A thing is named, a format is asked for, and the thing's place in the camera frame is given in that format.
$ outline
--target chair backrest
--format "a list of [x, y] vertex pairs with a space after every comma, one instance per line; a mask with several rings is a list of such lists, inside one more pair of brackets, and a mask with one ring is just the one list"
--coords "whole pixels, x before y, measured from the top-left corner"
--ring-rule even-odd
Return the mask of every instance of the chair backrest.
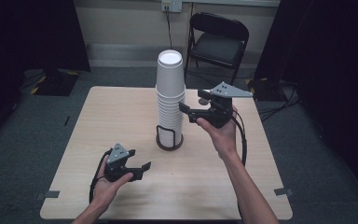
[[190, 29], [196, 29], [213, 35], [247, 41], [249, 31], [240, 21], [224, 18], [208, 12], [199, 12], [190, 19]]

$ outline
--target black tape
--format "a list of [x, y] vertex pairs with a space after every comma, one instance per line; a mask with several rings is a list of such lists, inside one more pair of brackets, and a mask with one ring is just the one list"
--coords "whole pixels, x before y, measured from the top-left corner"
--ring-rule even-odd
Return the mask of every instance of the black tape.
[[286, 189], [286, 188], [275, 189], [274, 191], [275, 191], [276, 196], [286, 194], [287, 197], [290, 197], [290, 196], [294, 195], [294, 193], [290, 189]]
[[34, 197], [35, 200], [44, 200], [46, 198], [58, 198], [60, 195], [59, 191], [53, 190], [53, 191], [47, 191], [46, 193], [38, 193], [36, 197]]

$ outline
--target forearm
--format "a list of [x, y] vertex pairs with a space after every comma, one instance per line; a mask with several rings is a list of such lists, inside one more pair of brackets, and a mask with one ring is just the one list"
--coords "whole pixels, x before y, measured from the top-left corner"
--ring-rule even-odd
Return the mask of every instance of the forearm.
[[255, 182], [247, 173], [238, 154], [225, 159], [228, 175], [237, 195], [244, 223], [278, 223]]
[[98, 220], [98, 218], [106, 211], [106, 208], [91, 203], [73, 222], [72, 224], [90, 224]]

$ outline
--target electrical outlet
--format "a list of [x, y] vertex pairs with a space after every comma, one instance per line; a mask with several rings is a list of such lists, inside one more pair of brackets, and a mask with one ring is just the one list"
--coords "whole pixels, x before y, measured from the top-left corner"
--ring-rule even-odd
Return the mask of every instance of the electrical outlet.
[[182, 12], [182, 2], [172, 1], [171, 12]]
[[161, 11], [165, 12], [166, 9], [170, 12], [182, 12], [182, 2], [181, 1], [169, 1], [162, 0], [161, 1]]
[[172, 11], [172, 1], [162, 0], [161, 1], [161, 11], [165, 12], [166, 7], [168, 8], [168, 11]]

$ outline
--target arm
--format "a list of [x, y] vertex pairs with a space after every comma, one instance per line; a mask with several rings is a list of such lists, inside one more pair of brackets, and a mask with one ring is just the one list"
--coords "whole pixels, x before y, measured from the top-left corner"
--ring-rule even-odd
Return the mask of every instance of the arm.
[[242, 165], [236, 146], [236, 126], [233, 120], [216, 129], [205, 119], [197, 123], [212, 138], [213, 145], [227, 167], [244, 223], [279, 223], [264, 196]]
[[[107, 161], [105, 157], [98, 177], [103, 176], [104, 167]], [[94, 223], [107, 210], [109, 204], [115, 199], [118, 189], [131, 180], [133, 174], [123, 175], [116, 182], [109, 182], [105, 178], [98, 180], [95, 185], [94, 199], [89, 206], [72, 222], [73, 224]]]

